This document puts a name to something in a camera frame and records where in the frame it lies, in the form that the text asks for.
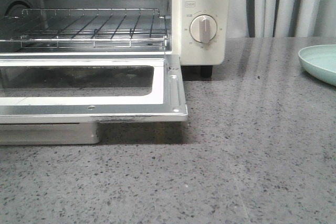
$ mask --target open oven door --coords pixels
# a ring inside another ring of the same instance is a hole
[[[98,123],[185,121],[178,55],[0,56],[0,144],[98,142]]]

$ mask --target timer knob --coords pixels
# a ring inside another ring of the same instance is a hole
[[[208,15],[198,16],[191,22],[190,34],[198,42],[208,44],[215,37],[216,32],[217,23]]]

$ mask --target oven control panel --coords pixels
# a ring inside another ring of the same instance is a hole
[[[224,60],[229,0],[180,0],[181,64],[217,65]]]

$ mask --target countertop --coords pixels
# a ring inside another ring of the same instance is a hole
[[[336,223],[336,89],[298,60],[318,44],[228,40],[211,80],[184,70],[183,123],[0,148],[0,223]]]

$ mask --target plate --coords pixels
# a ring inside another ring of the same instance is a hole
[[[312,76],[336,86],[336,45],[303,48],[299,51],[299,60]]]

